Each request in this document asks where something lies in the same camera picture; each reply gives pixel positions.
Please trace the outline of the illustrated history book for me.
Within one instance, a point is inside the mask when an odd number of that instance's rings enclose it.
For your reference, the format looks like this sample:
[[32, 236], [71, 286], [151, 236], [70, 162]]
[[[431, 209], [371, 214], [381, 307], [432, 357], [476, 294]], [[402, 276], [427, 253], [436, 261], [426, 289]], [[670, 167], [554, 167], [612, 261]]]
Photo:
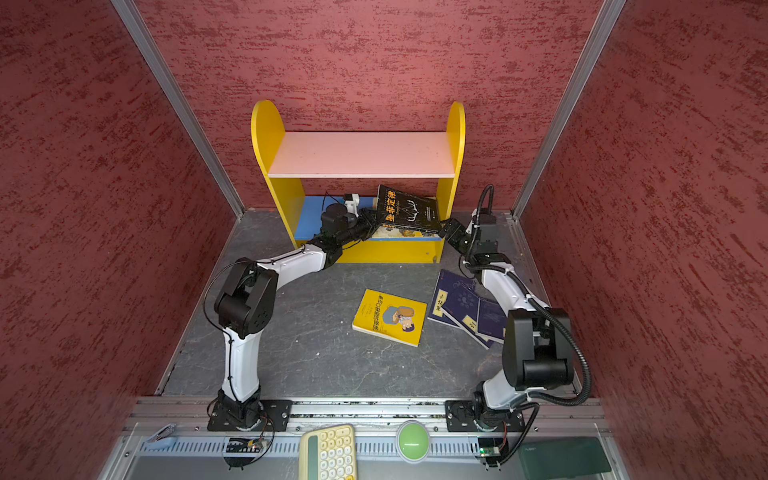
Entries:
[[381, 226], [374, 232], [371, 239], [378, 241], [437, 241], [440, 240], [440, 237], [437, 233]]

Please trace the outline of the black book orange title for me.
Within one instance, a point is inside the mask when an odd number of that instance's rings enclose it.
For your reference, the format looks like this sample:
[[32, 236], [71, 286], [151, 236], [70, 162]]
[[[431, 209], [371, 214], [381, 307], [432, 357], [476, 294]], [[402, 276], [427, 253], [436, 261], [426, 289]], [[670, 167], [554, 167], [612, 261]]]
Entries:
[[380, 185], [377, 221], [386, 227], [436, 234], [441, 228], [437, 201]]

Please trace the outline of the yellow cartoon book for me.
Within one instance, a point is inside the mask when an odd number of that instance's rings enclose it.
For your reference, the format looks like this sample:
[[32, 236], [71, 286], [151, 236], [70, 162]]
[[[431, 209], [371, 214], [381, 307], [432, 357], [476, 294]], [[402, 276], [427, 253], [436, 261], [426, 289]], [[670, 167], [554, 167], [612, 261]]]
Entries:
[[418, 347], [427, 315], [423, 302], [367, 289], [354, 316], [355, 331]]

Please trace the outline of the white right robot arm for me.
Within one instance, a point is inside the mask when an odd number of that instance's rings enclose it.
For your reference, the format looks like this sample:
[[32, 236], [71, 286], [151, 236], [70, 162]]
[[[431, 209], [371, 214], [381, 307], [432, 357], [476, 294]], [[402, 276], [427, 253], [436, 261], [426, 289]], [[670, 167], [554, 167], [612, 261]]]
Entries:
[[498, 251], [495, 223], [478, 214], [469, 225], [450, 218], [439, 236], [460, 254], [472, 274], [501, 307], [506, 320], [501, 370], [479, 384], [471, 412], [476, 427], [493, 431], [540, 400], [574, 407], [591, 396], [593, 375], [562, 309], [548, 306]]

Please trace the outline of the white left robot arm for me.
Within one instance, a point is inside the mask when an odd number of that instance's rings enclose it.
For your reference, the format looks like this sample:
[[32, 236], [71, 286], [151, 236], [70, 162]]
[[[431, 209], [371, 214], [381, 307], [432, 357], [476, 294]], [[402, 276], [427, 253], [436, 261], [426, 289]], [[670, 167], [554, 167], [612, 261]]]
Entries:
[[262, 331], [270, 322], [280, 288], [334, 265], [344, 248], [371, 238], [376, 214], [333, 214], [318, 234], [301, 247], [262, 260], [241, 258], [230, 267], [214, 302], [218, 329], [225, 341], [225, 378], [218, 405], [239, 429], [250, 429], [262, 416], [258, 356]]

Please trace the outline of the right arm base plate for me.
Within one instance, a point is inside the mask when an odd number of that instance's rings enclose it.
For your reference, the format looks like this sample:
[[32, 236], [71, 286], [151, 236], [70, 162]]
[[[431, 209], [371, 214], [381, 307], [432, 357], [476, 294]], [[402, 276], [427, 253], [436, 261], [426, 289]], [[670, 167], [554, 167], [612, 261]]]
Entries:
[[445, 416], [449, 432], [522, 433], [525, 428], [521, 414], [488, 409], [470, 400], [446, 401]]

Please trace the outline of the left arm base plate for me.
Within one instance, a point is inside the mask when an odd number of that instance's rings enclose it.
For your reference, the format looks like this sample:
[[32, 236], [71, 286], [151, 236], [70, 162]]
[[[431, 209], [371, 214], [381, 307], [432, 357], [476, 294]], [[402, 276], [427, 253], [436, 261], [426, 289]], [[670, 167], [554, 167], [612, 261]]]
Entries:
[[258, 433], [266, 430], [267, 432], [285, 432], [290, 419], [293, 402], [286, 399], [267, 399], [261, 401], [262, 411], [256, 417], [256, 423], [249, 428], [238, 427], [231, 420], [224, 406], [219, 400], [214, 399], [209, 405], [208, 423], [206, 430], [209, 432], [235, 432], [235, 433]]

